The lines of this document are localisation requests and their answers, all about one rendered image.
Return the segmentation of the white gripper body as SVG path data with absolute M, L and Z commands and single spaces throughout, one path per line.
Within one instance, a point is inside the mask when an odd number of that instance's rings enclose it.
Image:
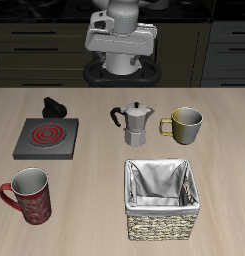
M 89 51 L 150 56 L 153 53 L 157 28 L 153 24 L 138 23 L 128 35 L 89 27 L 85 48 Z

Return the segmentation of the white and yellow mug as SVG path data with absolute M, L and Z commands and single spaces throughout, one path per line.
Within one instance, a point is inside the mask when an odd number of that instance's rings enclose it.
M 179 107 L 172 111 L 170 118 L 162 118 L 159 124 L 159 132 L 162 136 L 172 137 L 177 143 L 189 145 L 196 139 L 197 133 L 203 122 L 203 115 L 190 107 Z M 171 132 L 165 132 L 163 125 L 170 123 Z

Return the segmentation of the wicker basket with white liner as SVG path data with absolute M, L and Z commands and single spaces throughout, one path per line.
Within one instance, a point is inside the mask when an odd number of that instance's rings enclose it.
M 187 240 L 200 210 L 190 162 L 127 160 L 124 202 L 129 240 Z

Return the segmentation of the red patterned mug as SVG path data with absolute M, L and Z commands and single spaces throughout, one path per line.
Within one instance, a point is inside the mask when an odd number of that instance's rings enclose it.
M 10 183 L 2 184 L 0 197 L 20 211 L 31 225 L 45 223 L 51 216 L 51 200 L 47 173 L 36 167 L 19 171 Z

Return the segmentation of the dark kitchen cupboards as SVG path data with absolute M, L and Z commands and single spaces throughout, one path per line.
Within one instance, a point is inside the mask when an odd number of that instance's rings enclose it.
M 196 20 L 158 23 L 153 62 L 158 87 L 200 85 L 211 25 Z M 86 87 L 86 23 L 0 23 L 0 87 Z

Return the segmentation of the silver moka pot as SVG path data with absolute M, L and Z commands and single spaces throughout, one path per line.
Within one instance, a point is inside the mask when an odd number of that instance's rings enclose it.
M 154 109 L 134 102 L 125 107 L 113 108 L 110 111 L 110 116 L 117 127 L 120 127 L 121 124 L 118 122 L 116 114 L 119 113 L 125 117 L 125 142 L 130 146 L 138 147 L 146 142 L 145 125 L 154 112 Z

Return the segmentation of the round black stove knob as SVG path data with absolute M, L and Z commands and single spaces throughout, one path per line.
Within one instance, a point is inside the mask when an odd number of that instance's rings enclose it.
M 50 97 L 44 99 L 44 105 L 42 110 L 44 118 L 64 118 L 67 115 L 67 108 Z

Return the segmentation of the black kitchen countertop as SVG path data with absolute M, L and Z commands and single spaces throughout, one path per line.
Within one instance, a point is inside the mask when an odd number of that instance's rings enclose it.
M 0 0 L 0 23 L 88 23 L 92 0 Z M 170 0 L 167 10 L 139 10 L 140 23 L 245 21 L 245 0 Z

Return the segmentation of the grey kitchen cupboard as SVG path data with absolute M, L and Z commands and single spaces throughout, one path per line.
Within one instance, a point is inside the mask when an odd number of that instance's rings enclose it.
M 201 86 L 245 87 L 245 21 L 212 23 Z

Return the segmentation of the dark grey stove plate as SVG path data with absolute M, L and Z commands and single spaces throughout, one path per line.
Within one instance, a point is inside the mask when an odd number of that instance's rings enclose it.
M 27 118 L 15 149 L 15 160 L 72 160 L 77 118 Z

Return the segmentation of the flat black base plate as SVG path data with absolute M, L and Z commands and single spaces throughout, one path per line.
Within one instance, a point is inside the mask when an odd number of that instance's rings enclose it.
M 150 57 L 141 56 L 140 69 L 129 75 L 115 75 L 102 67 L 100 58 L 92 60 L 84 67 L 83 76 L 90 87 L 137 88 L 154 87 L 161 78 L 160 67 Z

